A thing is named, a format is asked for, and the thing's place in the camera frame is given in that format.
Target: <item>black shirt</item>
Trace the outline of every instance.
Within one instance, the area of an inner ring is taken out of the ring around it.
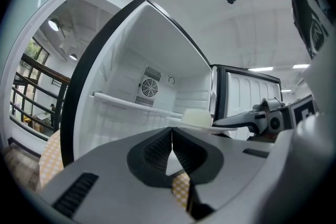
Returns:
[[[331,33],[334,14],[327,0],[292,0],[294,24],[313,58]]]

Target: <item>open refrigerator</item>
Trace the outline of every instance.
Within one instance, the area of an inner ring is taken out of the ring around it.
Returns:
[[[171,126],[186,109],[214,121],[281,100],[280,80],[211,65],[184,29],[152,0],[134,0],[92,40],[72,75],[61,122],[67,165],[99,145]],[[246,127],[230,131],[246,140]]]

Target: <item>baseboard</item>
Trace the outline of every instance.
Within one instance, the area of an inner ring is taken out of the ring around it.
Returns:
[[[32,154],[33,156],[37,157],[37,158],[41,158],[41,155],[36,153],[35,151],[32,151],[30,148],[27,148],[26,146],[24,146],[23,144],[21,144],[20,142],[18,142],[17,140],[15,140],[14,138],[10,137],[7,139],[8,144],[12,144],[14,143],[15,145],[17,145],[18,147],[22,148],[24,151]]]

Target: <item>black metal railing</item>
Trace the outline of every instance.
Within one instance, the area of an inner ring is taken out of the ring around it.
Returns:
[[[60,86],[59,92],[58,94],[54,94],[48,90],[45,90],[44,88],[42,88],[41,86],[38,85],[38,81],[37,80],[33,80],[31,78],[26,78],[23,75],[19,74],[18,72],[16,73],[14,82],[13,82],[13,87],[12,90],[14,91],[13,94],[17,94],[19,96],[22,97],[22,103],[21,103],[21,107],[19,107],[17,104],[14,103],[14,99],[13,98],[10,101],[10,105],[12,106],[13,109],[15,109],[16,111],[21,113],[21,121],[24,122],[24,116],[27,117],[28,119],[30,119],[33,122],[38,123],[41,126],[44,126],[45,128],[52,130],[54,133],[57,132],[59,130],[59,123],[60,123],[60,118],[61,118],[61,108],[64,102],[64,95],[66,93],[67,87],[70,83],[70,78],[63,76],[62,74],[40,64],[39,62],[37,62],[36,60],[34,60],[33,58],[27,56],[26,54],[23,54],[21,60],[24,63],[27,63],[28,65],[32,66],[33,68],[37,69],[38,71],[42,72],[43,74],[51,77],[53,79],[53,81],[57,81],[58,85]],[[34,90],[39,90],[41,92],[43,92],[44,94],[56,99],[56,106],[54,110],[51,110],[47,107],[45,107],[44,105],[36,102],[36,100],[33,100],[32,98],[26,96],[27,93],[27,86],[31,85],[34,87]],[[25,86],[24,91],[20,92],[17,88],[17,86]],[[32,116],[31,114],[27,113],[24,108],[25,108],[25,101],[31,103],[32,105],[40,108],[41,110],[47,112],[50,114],[50,117],[52,117],[53,119],[53,126],[39,120],[38,118]],[[11,119],[13,121],[17,121],[17,119],[15,119],[14,117],[11,117]]]

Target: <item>round vent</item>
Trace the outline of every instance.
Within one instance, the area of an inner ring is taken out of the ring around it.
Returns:
[[[158,85],[152,79],[147,79],[142,83],[142,92],[145,96],[153,97],[158,92]]]

